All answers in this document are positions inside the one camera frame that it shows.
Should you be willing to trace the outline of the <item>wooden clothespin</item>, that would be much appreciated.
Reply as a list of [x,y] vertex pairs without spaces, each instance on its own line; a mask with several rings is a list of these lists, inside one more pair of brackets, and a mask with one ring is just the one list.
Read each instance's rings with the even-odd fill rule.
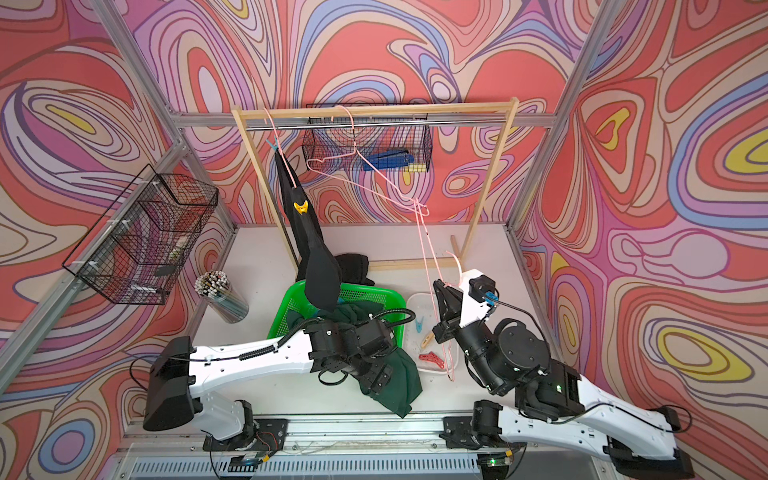
[[422,350],[426,349],[426,348],[427,348],[427,347],[430,345],[430,343],[431,343],[431,342],[433,342],[433,341],[434,341],[434,335],[433,335],[433,333],[432,333],[432,332],[430,332],[429,334],[427,334],[427,335],[426,335],[426,336],[423,338],[423,340],[422,340],[422,342],[421,342],[421,344],[420,344],[420,348],[421,348]]

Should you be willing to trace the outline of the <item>dark green t-shirt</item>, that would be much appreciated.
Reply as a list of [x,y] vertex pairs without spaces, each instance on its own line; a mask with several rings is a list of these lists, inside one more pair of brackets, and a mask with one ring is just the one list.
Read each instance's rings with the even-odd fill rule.
[[364,358],[391,361],[394,375],[381,394],[366,395],[360,391],[403,418],[422,393],[422,385],[414,360],[398,345],[393,330],[414,319],[415,314],[409,309],[384,309],[380,304],[360,301],[341,303],[332,311],[321,310],[310,318],[294,317],[287,321],[292,321],[289,334],[302,331],[312,341],[320,342],[310,353],[311,370],[325,386],[338,383],[325,380],[324,374],[353,377],[354,365]]

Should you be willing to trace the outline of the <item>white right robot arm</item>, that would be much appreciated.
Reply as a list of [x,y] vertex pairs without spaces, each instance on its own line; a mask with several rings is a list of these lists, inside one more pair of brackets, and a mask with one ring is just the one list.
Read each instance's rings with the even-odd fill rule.
[[676,443],[679,408],[644,410],[597,387],[552,358],[546,340],[506,318],[489,327],[501,305],[493,280],[469,272],[459,287],[433,283],[439,343],[455,341],[475,383],[490,394],[469,416],[443,420],[449,448],[479,450],[531,443],[572,449],[610,462],[633,479],[692,479],[690,456]]

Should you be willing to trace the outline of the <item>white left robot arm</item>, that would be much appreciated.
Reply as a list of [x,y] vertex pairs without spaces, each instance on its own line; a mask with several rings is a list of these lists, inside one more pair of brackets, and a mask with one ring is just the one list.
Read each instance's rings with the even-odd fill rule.
[[370,313],[353,322],[329,317],[299,321],[280,337],[225,346],[195,347],[189,337],[166,345],[153,362],[142,427],[162,432],[192,425],[210,451],[251,447],[261,436],[246,400],[229,400],[220,388],[283,374],[341,373],[363,395],[400,418],[421,394],[418,369],[398,346],[395,329],[415,319],[407,308]]

